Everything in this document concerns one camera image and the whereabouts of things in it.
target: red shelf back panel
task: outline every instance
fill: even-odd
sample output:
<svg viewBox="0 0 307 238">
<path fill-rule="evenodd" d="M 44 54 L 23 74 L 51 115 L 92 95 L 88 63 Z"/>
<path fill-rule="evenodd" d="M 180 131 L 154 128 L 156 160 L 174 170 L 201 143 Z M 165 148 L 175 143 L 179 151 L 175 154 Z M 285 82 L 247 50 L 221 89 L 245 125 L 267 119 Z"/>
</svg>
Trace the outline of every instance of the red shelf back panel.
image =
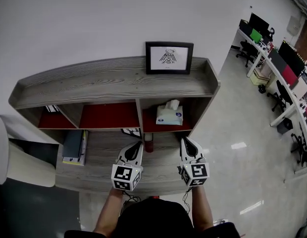
<svg viewBox="0 0 307 238">
<path fill-rule="evenodd" d="M 80 128 L 137 128 L 139 120 L 135 102 L 85 105 Z"/>
<path fill-rule="evenodd" d="M 61 113 L 43 112 L 38 128 L 45 129 L 75 129 L 75 126 Z"/>
<path fill-rule="evenodd" d="M 173 131 L 185 131 L 192 130 L 191 123 L 186 118 L 187 112 L 183 111 L 183 122 L 182 125 L 162 125 L 156 124 L 156 109 L 145 109 L 143 110 L 143 126 L 144 133 L 152 132 L 173 132 Z"/>
</svg>

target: tissue box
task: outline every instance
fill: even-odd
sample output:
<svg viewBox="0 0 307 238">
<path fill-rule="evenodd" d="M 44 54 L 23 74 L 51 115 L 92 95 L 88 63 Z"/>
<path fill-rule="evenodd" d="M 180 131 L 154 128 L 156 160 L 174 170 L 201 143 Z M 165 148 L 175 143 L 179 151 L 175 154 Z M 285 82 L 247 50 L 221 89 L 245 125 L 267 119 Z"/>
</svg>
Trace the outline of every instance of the tissue box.
<svg viewBox="0 0 307 238">
<path fill-rule="evenodd" d="M 156 124 L 182 125 L 182 122 L 182 106 L 179 106 L 177 110 L 166 109 L 165 106 L 159 106 L 157 108 Z"/>
</svg>

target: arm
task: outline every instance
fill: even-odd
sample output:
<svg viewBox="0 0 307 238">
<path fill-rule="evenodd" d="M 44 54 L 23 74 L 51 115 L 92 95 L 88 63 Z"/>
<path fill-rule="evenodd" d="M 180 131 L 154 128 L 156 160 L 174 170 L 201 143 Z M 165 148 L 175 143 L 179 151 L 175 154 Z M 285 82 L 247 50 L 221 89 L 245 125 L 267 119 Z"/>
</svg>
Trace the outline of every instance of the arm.
<svg viewBox="0 0 307 238">
<path fill-rule="evenodd" d="M 105 205 L 100 213 L 94 229 L 95 233 L 110 237 L 116 228 L 120 210 L 122 208 L 122 190 L 112 188 L 109 192 Z"/>
<path fill-rule="evenodd" d="M 203 186 L 192 188 L 192 219 L 198 232 L 213 227 L 213 216 Z"/>
</svg>

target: computer monitor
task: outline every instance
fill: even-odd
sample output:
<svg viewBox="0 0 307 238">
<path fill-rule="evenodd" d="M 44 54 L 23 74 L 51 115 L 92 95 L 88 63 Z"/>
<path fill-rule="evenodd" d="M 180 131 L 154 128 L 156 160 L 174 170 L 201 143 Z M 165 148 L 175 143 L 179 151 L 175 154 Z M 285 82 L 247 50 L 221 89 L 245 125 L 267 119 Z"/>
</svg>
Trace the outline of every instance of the computer monitor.
<svg viewBox="0 0 307 238">
<path fill-rule="evenodd" d="M 268 27 L 269 24 L 256 14 L 251 14 L 251 18 L 248 23 L 252 28 L 257 30 L 262 36 L 269 35 Z"/>
<path fill-rule="evenodd" d="M 305 64 L 299 57 L 298 53 L 294 51 L 285 41 L 282 42 L 278 53 L 291 68 L 294 74 L 299 77 L 305 68 Z"/>
</svg>

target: white wall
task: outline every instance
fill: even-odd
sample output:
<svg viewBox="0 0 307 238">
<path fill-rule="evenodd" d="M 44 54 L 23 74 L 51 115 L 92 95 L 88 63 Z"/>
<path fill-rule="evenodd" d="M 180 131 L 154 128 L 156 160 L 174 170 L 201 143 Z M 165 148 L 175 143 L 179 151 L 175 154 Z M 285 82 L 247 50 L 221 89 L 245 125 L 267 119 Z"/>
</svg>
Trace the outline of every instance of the white wall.
<svg viewBox="0 0 307 238">
<path fill-rule="evenodd" d="M 249 20 L 251 13 L 254 13 L 261 17 L 273 27 L 275 34 L 273 36 L 273 43 L 279 47 L 283 40 L 288 41 L 293 46 L 295 45 L 300 32 L 297 36 L 292 36 L 287 31 L 287 26 L 291 16 L 301 19 L 301 28 L 303 27 L 304 18 L 301 15 L 299 8 L 294 4 L 292 0 L 247 0 L 243 12 L 243 19 Z M 243 40 L 239 35 L 236 35 L 233 45 L 240 46 L 239 42 Z"/>
<path fill-rule="evenodd" d="M 220 72 L 245 0 L 0 0 L 0 115 L 47 141 L 7 100 L 18 79 L 90 60 L 145 54 L 145 41 L 193 42 Z"/>
</svg>

